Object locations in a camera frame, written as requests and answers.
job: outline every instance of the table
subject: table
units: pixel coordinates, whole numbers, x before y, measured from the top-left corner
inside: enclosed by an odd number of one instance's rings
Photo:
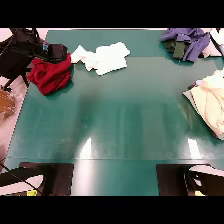
[[[74,65],[72,83],[51,96],[30,85],[6,166],[74,163],[72,195],[158,195],[156,164],[204,163],[224,169],[224,142],[214,139],[182,95],[197,79],[222,69],[222,58],[196,63],[172,58],[164,31],[49,31],[47,41],[78,45],[123,42],[127,68],[104,76]]]

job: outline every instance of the blue cloth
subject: blue cloth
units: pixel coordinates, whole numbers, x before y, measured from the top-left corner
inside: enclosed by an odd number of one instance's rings
[[[161,41],[176,40],[190,43],[183,61],[195,62],[201,52],[210,42],[210,33],[204,33],[200,28],[169,28],[161,37]]]

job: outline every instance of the green tabletop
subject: green tabletop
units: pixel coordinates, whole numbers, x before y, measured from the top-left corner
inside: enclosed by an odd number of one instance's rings
[[[163,32],[49,31],[47,40],[71,53],[121,41],[131,51],[127,68],[98,76],[78,63],[72,83],[47,97],[31,84],[6,165],[74,163],[72,195],[158,195],[158,163],[224,169],[224,142],[182,95],[222,68],[222,59],[175,60],[160,43]]]

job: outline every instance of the wire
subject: wire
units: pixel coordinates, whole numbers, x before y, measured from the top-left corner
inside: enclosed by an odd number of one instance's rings
[[[12,176],[14,176],[14,177],[15,177],[16,179],[18,179],[19,181],[22,181],[22,182],[28,184],[30,187],[32,187],[34,190],[36,190],[37,192],[39,192],[39,193],[42,195],[42,192],[41,192],[41,191],[39,191],[36,187],[34,187],[34,186],[33,186],[32,184],[30,184],[29,182],[27,182],[27,181],[25,181],[25,180],[22,180],[22,179],[20,179],[19,177],[17,177],[16,175],[14,175],[13,173],[11,173],[11,171],[10,171],[6,166],[4,166],[1,162],[0,162],[0,165],[1,165],[4,169],[6,169],[6,170],[8,171],[9,174],[11,174]]]

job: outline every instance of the red cloth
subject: red cloth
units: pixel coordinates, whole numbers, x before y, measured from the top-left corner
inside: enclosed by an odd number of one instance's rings
[[[71,55],[67,54],[67,59],[59,64],[51,64],[41,59],[32,61],[34,67],[27,76],[33,84],[37,85],[43,95],[56,92],[66,86],[71,79]]]

